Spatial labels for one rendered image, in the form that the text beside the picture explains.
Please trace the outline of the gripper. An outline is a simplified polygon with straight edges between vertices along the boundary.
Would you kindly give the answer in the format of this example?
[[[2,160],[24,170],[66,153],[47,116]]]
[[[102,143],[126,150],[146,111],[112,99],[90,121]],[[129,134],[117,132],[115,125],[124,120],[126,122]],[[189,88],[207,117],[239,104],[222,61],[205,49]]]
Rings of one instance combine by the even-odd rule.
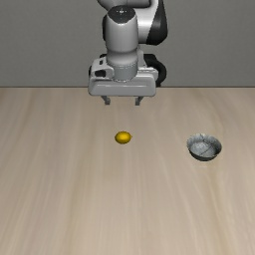
[[[90,68],[88,91],[92,96],[102,96],[107,106],[111,104],[109,97],[136,97],[134,105],[140,106],[143,97],[155,95],[157,78],[157,69],[142,66],[131,80],[115,81],[114,68],[107,64],[105,57],[102,57],[95,59]]]

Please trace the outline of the yellow lemon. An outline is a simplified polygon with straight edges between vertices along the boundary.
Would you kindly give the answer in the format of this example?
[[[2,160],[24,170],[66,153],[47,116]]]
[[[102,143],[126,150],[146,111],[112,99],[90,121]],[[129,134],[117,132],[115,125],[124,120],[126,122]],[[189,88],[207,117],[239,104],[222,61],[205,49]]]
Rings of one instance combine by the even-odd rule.
[[[129,143],[131,140],[131,134],[127,131],[119,131],[116,135],[115,135],[115,140],[117,143],[119,144],[126,144]]]

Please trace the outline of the grey bowl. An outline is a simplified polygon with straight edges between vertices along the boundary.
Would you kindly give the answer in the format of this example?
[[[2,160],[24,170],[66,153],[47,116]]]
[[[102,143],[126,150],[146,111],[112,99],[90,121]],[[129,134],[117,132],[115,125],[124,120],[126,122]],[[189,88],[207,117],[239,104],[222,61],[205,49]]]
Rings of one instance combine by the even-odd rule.
[[[214,159],[222,150],[221,142],[206,133],[193,134],[186,142],[189,153],[197,160],[209,161]]]

